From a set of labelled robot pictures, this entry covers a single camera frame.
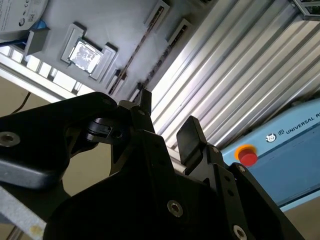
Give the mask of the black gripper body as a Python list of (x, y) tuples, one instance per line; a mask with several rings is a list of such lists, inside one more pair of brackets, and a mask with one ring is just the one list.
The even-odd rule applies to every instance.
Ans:
[(187, 240), (192, 224), (185, 175), (171, 164), (125, 166), (63, 202), (46, 240)]

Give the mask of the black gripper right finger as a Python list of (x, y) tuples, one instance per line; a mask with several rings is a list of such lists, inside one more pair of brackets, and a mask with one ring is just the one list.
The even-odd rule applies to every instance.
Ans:
[(190, 195), (188, 240), (301, 240), (303, 236), (240, 163), (226, 165), (190, 116), (177, 135)]

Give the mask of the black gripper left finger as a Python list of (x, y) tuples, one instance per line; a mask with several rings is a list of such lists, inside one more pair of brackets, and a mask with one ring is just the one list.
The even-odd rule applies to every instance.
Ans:
[[(169, 201), (184, 204), (184, 179), (163, 138), (139, 106), (101, 92), (51, 103), (0, 119), (0, 180), (19, 191), (52, 192), (48, 229), (163, 229), (183, 224)], [(111, 146), (109, 177), (60, 201), (71, 158), (98, 144)]]

